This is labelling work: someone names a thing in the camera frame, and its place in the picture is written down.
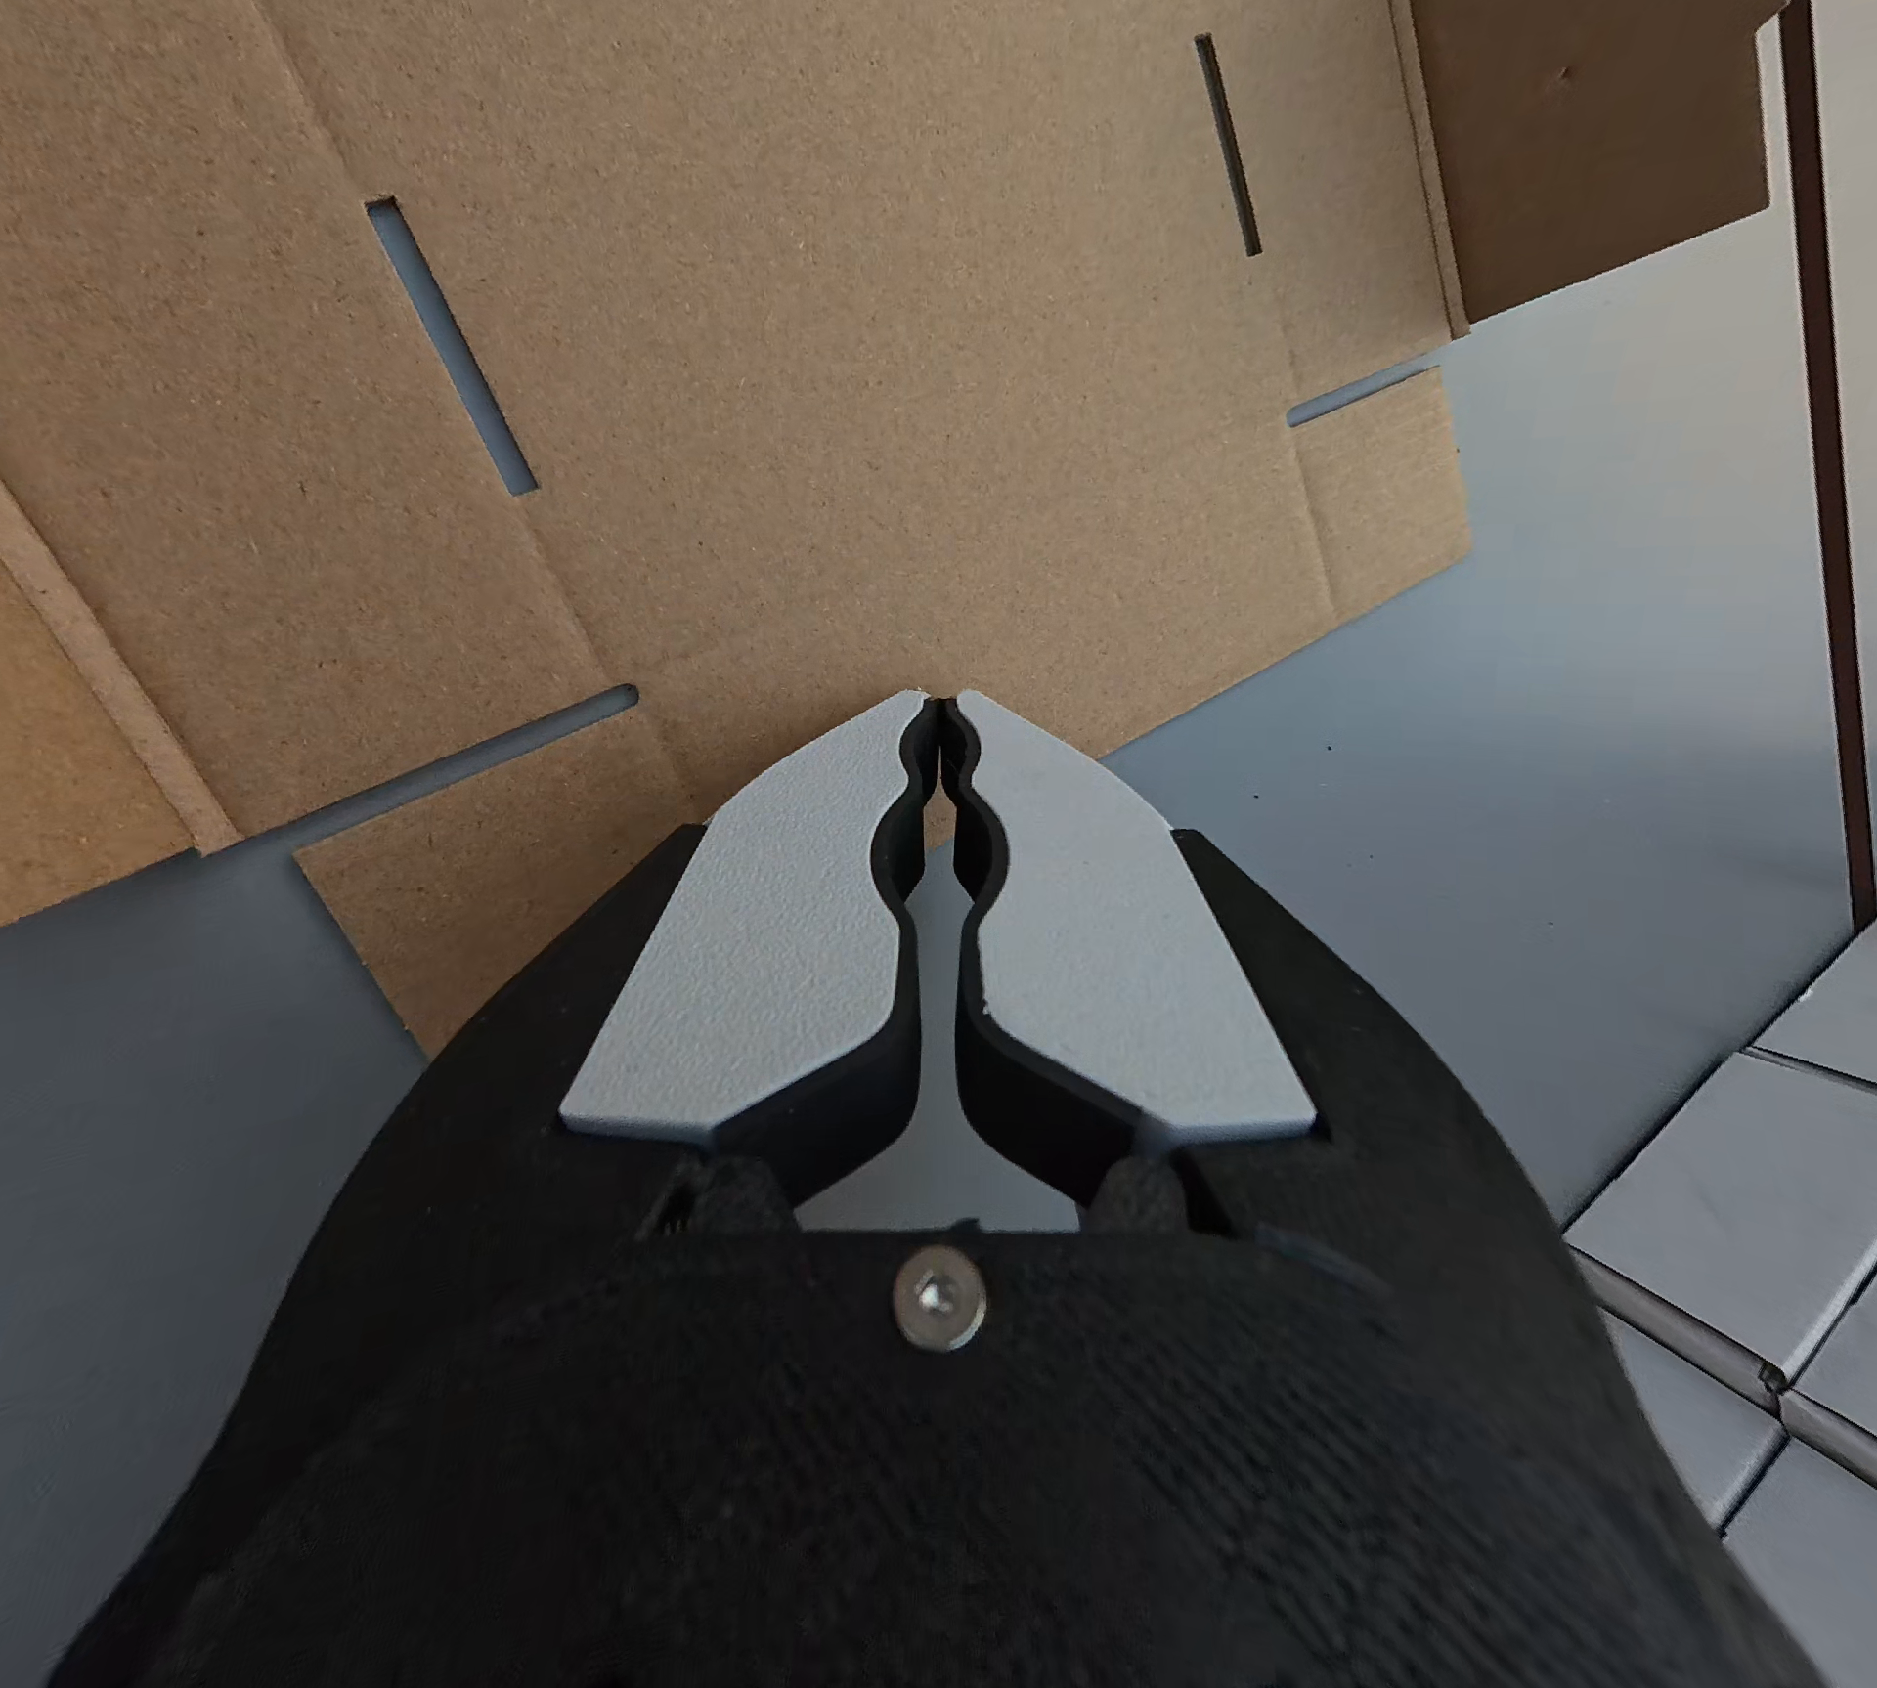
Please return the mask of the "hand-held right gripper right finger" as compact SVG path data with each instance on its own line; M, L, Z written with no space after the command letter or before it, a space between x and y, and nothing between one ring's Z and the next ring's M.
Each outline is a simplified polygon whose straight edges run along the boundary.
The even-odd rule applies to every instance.
M1156 806L976 689L944 704L942 777L970 896L954 1076L978 1136L1087 1208L1122 1160L1316 1124Z

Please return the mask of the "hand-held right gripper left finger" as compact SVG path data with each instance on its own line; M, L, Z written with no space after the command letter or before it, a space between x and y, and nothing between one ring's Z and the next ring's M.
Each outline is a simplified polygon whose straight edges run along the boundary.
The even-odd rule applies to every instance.
M559 1103L587 1136L763 1162L802 1203L917 1109L937 702L903 689L774 761L702 826Z

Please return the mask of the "brown cardboard box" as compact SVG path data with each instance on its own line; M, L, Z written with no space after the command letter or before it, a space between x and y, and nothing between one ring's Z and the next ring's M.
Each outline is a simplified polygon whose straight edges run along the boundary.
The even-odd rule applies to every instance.
M428 1050L907 685L1105 755L1461 562L1504 308L1770 200L1785 0L2 0L4 921L303 857Z

